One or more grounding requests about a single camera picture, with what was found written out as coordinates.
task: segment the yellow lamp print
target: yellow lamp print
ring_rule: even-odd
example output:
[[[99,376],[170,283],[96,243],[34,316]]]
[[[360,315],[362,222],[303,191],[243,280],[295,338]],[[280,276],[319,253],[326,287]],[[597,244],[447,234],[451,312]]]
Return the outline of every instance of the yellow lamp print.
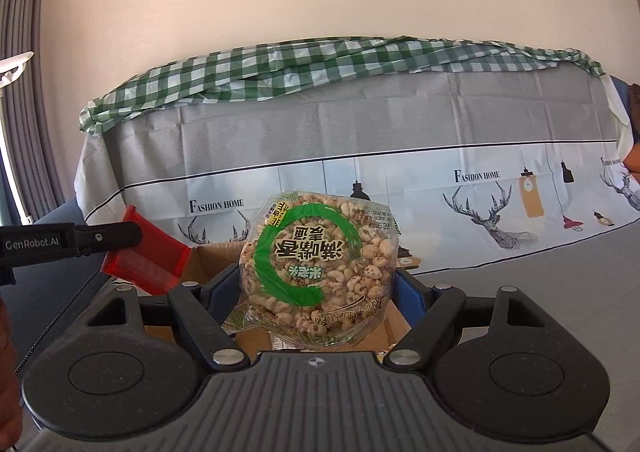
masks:
[[[538,192],[538,184],[536,175],[529,171],[526,167],[520,174],[520,195],[522,196],[522,204],[527,213],[527,217],[540,217],[545,215],[542,208],[542,200]]]

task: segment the green checkered cloth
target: green checkered cloth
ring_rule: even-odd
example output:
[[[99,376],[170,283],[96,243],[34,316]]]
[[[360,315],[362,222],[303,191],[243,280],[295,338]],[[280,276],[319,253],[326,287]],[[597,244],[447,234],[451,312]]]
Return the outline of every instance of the green checkered cloth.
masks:
[[[531,71],[573,62],[594,76],[599,62],[580,52],[496,41],[325,38],[258,44],[153,68],[87,104],[80,130],[104,133],[119,122],[187,104],[268,100],[353,78],[407,71]]]

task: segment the black cord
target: black cord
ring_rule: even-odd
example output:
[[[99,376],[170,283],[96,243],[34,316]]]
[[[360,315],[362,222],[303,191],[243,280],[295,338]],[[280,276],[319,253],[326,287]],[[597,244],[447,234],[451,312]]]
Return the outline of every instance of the black cord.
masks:
[[[35,341],[35,343],[33,344],[33,346],[31,346],[31,349],[29,349],[29,351],[27,352],[27,354],[24,356],[24,358],[22,359],[22,361],[18,364],[18,367],[15,369],[14,374],[17,376],[20,373],[20,370],[25,366],[25,364],[28,362],[29,358],[31,357],[31,355],[33,355],[33,353],[35,352],[36,348],[41,344],[41,342],[44,340],[44,338],[47,336],[47,334],[49,333],[49,331],[51,331],[51,328],[55,325],[55,323],[60,320],[60,317],[62,317],[65,314],[65,311],[67,309],[69,309],[69,307],[74,303],[74,301],[78,298],[78,296],[82,293],[82,291],[84,290],[84,288],[86,288],[87,286],[89,286],[89,283],[95,278],[96,275],[98,275],[98,272],[100,272],[100,268],[98,268],[97,270],[95,270],[94,273],[91,274],[91,276],[84,282],[84,285],[80,286],[80,289],[78,290],[78,292],[76,292],[76,294],[71,298],[71,300],[69,302],[66,303],[65,307],[62,308],[62,311],[60,311],[60,313],[58,313],[56,315],[56,317],[50,322],[50,324],[45,328],[45,330],[42,332],[42,334],[38,337],[38,339]]]

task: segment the cardboard box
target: cardboard box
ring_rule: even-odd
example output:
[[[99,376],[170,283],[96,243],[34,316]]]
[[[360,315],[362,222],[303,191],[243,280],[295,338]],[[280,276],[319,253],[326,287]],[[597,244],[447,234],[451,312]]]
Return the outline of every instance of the cardboard box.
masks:
[[[244,243],[214,243],[193,249],[181,280],[196,281],[204,285],[222,270],[233,263],[237,263]],[[152,336],[174,341],[171,328],[146,326],[146,332]],[[383,352],[398,342],[411,329],[398,308],[389,302],[386,307],[385,318],[354,351]],[[257,353],[273,348],[270,334],[264,329],[247,329],[237,334],[236,343],[247,355],[255,360]]]

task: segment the human hand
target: human hand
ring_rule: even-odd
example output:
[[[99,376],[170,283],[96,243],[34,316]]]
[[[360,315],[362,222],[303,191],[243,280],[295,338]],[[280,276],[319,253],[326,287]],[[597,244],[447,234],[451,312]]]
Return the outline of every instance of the human hand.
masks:
[[[0,299],[0,450],[15,445],[22,433],[20,382],[14,374],[16,358],[9,315]]]

